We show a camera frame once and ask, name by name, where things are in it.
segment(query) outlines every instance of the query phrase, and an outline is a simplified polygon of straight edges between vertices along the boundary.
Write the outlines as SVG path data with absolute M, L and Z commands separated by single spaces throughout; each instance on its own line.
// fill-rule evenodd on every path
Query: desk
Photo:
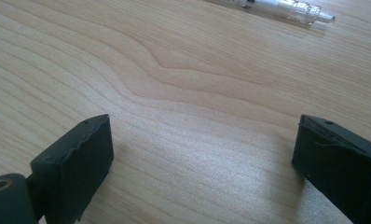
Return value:
M 110 114 L 81 223 L 347 223 L 291 165 L 301 114 L 371 141 L 371 0 L 300 27 L 203 0 L 0 1 L 0 175 Z

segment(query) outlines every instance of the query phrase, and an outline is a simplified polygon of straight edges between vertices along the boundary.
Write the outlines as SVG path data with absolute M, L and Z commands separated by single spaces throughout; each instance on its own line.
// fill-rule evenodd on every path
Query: light wood tabletop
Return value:
M 309 2 L 336 22 L 1 0 L 0 175 L 109 114 L 115 160 L 81 223 L 350 223 L 291 159 L 301 114 L 371 141 L 371 0 Z

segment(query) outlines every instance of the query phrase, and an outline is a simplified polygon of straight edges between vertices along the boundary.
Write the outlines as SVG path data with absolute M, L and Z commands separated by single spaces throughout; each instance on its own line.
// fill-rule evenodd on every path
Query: wood grain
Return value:
M 371 0 L 310 2 L 336 23 L 210 0 L 0 1 L 0 175 L 108 113 L 116 158 L 81 223 L 348 223 L 291 159 L 301 114 L 371 140 Z

